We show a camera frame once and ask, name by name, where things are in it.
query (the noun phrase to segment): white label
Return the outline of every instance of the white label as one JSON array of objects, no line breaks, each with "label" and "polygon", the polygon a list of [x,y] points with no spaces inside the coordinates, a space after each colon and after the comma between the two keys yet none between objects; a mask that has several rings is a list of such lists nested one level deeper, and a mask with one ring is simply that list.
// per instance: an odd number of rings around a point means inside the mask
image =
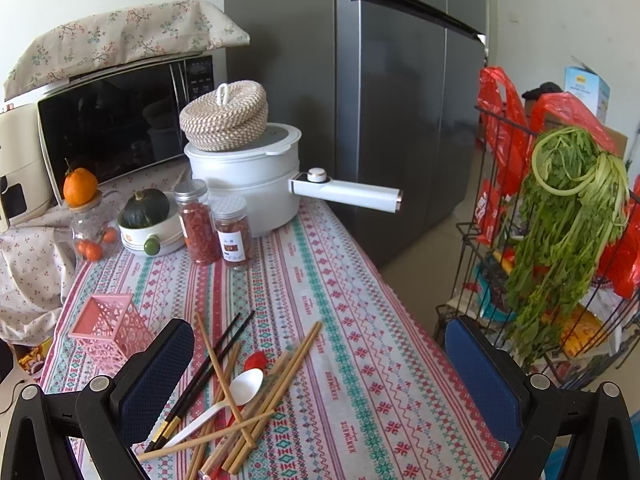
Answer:
[{"label": "white label", "polygon": [[220,247],[222,247],[222,255],[228,262],[243,262],[244,245],[242,244],[242,233],[236,231],[235,233],[221,233],[218,231],[220,237]]},{"label": "white label", "polygon": [[187,236],[187,229],[184,228],[184,221],[182,220],[182,217],[180,215],[178,215],[178,220],[180,221],[180,225],[182,226],[182,234],[185,238],[189,238]]}]

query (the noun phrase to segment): black chopstick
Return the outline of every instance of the black chopstick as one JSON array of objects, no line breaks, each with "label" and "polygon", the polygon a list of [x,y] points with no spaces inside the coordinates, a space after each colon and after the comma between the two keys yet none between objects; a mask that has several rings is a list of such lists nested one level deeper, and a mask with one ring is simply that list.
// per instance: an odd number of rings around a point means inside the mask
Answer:
[{"label": "black chopstick", "polygon": [[[249,313],[249,315],[246,317],[246,319],[242,322],[242,324],[238,327],[238,330],[236,330],[236,332],[231,336],[231,339],[226,344],[223,351],[220,352],[220,355],[216,354],[219,361],[222,361],[222,359],[226,357],[226,355],[229,353],[229,351],[231,350],[235,342],[242,335],[242,332],[244,332],[244,329],[249,325],[254,315],[255,315],[255,310],[252,310]],[[196,399],[200,395],[200,392],[204,389],[205,386],[207,386],[207,383],[209,383],[209,379],[213,375],[214,369],[212,366],[210,366],[210,363],[211,363],[210,358],[205,359],[205,361],[208,365],[207,370],[203,373],[202,377],[198,380],[196,385],[190,389],[190,392],[188,395],[182,394],[180,396],[180,398],[184,398],[184,402],[181,403],[181,406],[179,407],[179,409],[176,409],[174,406],[174,409],[172,410],[172,412],[175,411],[174,418],[173,418],[175,422],[171,420],[170,423],[165,427],[164,431],[162,432],[162,435],[158,438],[158,440],[154,444],[153,450],[161,449],[164,446],[164,444],[166,444],[169,441],[169,439],[171,438],[171,435],[175,431],[175,428],[178,426],[178,424],[180,424],[180,421],[182,420],[184,415],[189,411],[193,403],[196,401]]]},{"label": "black chopstick", "polygon": [[[239,318],[240,318],[240,313],[238,312],[236,316],[231,320],[231,323],[229,323],[229,325],[226,327],[222,336],[220,336],[220,338],[216,341],[216,344],[213,347],[213,349],[216,352],[220,350],[222,343],[225,342],[226,336],[229,335],[229,333],[231,332],[231,329],[233,328],[233,325],[235,325],[236,321],[238,321]],[[181,408],[182,404],[185,402],[188,395],[191,393],[191,391],[194,389],[194,387],[198,383],[198,380],[206,373],[207,369],[210,367],[210,364],[211,364],[211,358],[207,355],[206,359],[204,359],[204,361],[200,365],[200,368],[198,368],[198,370],[196,371],[191,381],[189,381],[189,384],[187,384],[187,387],[180,394],[180,397],[178,397],[178,400],[175,401],[175,404],[172,410],[169,412],[169,415],[167,415],[164,421],[160,424],[160,428],[158,429],[156,436],[151,440],[149,445],[146,446],[145,453],[156,449],[156,441],[162,435],[162,433],[164,432],[166,427],[169,425],[169,423],[171,423],[177,411]]]}]

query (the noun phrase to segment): metal bolt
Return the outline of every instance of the metal bolt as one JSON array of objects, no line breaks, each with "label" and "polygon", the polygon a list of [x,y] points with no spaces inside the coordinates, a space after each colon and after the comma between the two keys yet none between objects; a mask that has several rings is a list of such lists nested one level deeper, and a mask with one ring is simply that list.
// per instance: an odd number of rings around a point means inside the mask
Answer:
[{"label": "metal bolt", "polygon": [[104,375],[98,375],[97,377],[94,377],[89,383],[89,388],[91,388],[94,392],[101,392],[107,386],[109,386],[109,378]]},{"label": "metal bolt", "polygon": [[38,387],[30,384],[22,391],[22,398],[24,400],[33,399],[38,394]]},{"label": "metal bolt", "polygon": [[543,374],[533,374],[529,378],[529,382],[531,386],[533,386],[537,390],[546,390],[549,386],[551,386],[551,381],[546,375]]},{"label": "metal bolt", "polygon": [[620,394],[620,388],[617,387],[614,383],[604,383],[604,386],[602,387],[602,390],[609,397],[617,397]]}]

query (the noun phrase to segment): white spoon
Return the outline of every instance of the white spoon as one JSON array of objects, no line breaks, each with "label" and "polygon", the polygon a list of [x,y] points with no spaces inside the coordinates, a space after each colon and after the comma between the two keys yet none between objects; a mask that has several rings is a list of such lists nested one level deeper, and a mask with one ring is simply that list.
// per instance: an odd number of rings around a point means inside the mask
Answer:
[{"label": "white spoon", "polygon": [[[234,398],[234,401],[238,406],[242,406],[243,404],[248,403],[255,397],[255,394],[258,393],[258,390],[260,389],[263,378],[264,373],[262,372],[262,370],[260,370],[259,368],[252,368],[251,370],[247,370],[241,373],[240,375],[238,375],[238,377],[231,381],[229,389],[231,390],[231,396]],[[212,416],[216,415],[217,412],[219,412],[220,410],[224,410],[228,405],[229,402],[226,399],[220,400],[220,402],[216,402],[207,411],[202,413],[195,420],[192,420],[186,428],[179,431],[174,437],[172,437],[171,440],[169,440],[169,442],[164,444],[164,446],[175,446],[180,441],[187,438],[191,433],[196,431]]]}]

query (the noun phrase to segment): cardboard box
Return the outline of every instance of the cardboard box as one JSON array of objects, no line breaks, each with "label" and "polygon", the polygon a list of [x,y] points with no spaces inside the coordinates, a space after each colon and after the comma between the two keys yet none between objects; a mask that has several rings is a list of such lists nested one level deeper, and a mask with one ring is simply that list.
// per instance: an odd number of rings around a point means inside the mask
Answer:
[{"label": "cardboard box", "polygon": [[604,124],[609,107],[609,85],[588,66],[564,69],[564,91],[575,95]]},{"label": "cardboard box", "polygon": [[[531,111],[533,110],[534,104],[536,104],[536,102],[533,99],[524,101],[524,112],[527,115],[527,121],[531,120]],[[545,125],[543,127],[545,131],[552,130],[553,128],[562,128],[563,126],[566,126],[566,124],[562,123],[555,115],[549,112],[545,114]],[[616,155],[620,158],[624,158],[627,140],[626,135],[621,134],[616,130],[612,130],[611,128],[607,128],[606,126],[603,126],[603,128],[611,140],[613,140],[613,144],[616,147]]]}]

